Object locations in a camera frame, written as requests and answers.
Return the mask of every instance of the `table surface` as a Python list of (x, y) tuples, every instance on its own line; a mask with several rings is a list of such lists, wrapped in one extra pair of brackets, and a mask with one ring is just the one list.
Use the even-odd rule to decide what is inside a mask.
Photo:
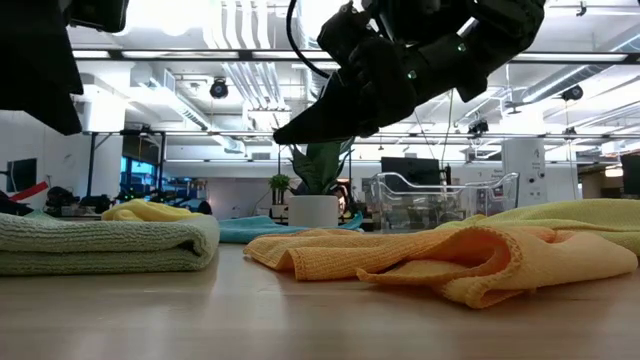
[(198, 273), (0, 278), (0, 359), (638, 359), (640, 275), (482, 311), (299, 283), (222, 245)]

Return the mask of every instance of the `orange microfiber cloth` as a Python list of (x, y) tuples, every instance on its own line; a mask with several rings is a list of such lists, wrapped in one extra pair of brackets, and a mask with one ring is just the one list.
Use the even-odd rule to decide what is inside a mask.
[(315, 229), (264, 236), (245, 254), (298, 280), (357, 276), (378, 284), (429, 286), (485, 308), (541, 286), (633, 272), (630, 250), (593, 233), (536, 226), (470, 226), (403, 235)]

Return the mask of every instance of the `cloth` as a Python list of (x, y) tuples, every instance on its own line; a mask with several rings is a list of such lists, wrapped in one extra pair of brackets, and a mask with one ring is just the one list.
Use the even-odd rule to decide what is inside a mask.
[(211, 262), (219, 236), (208, 216), (74, 223), (41, 212), (0, 214), (0, 275), (199, 270)]
[(146, 202), (142, 199), (131, 200), (112, 207), (102, 213), (102, 220), (116, 221), (178, 221), (193, 219), (202, 214), (192, 213), (165, 204)]
[[(358, 213), (353, 220), (340, 226), (340, 228), (357, 230), (360, 228), (360, 225), (362, 225), (362, 214)], [(220, 242), (248, 244), (258, 236), (269, 234), (293, 234), (304, 230), (308, 230), (308, 228), (276, 224), (268, 216), (221, 220)]]
[(640, 202), (577, 201), (474, 217), (415, 234), (317, 229), (263, 236), (245, 254), (272, 269), (293, 271), (298, 280), (357, 276), (378, 284), (428, 286), (479, 309), (542, 286), (635, 271), (638, 258), (629, 249), (640, 248), (639, 225)]

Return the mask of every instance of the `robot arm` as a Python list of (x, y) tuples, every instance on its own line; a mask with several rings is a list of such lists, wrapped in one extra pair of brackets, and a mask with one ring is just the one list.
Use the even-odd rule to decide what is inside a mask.
[[(416, 15), (421, 2), (428, 11)], [(533, 43), (543, 9), (544, 0), (374, 0), (364, 13), (344, 5), (318, 37), (341, 69), (322, 97), (274, 139), (292, 144), (370, 136), (452, 88), (469, 101), (486, 91), (489, 74)], [(389, 39), (366, 26), (371, 17)], [(458, 35), (471, 17), (476, 24)]]

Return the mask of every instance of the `clear plastic bin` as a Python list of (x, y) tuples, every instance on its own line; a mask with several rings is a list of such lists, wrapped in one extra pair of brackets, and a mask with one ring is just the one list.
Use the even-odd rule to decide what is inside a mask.
[(397, 173), (373, 177), (367, 205), (374, 230), (406, 233), (434, 229), (477, 214), (495, 215), (518, 207), (516, 173), (498, 181), (464, 186), (421, 186)]

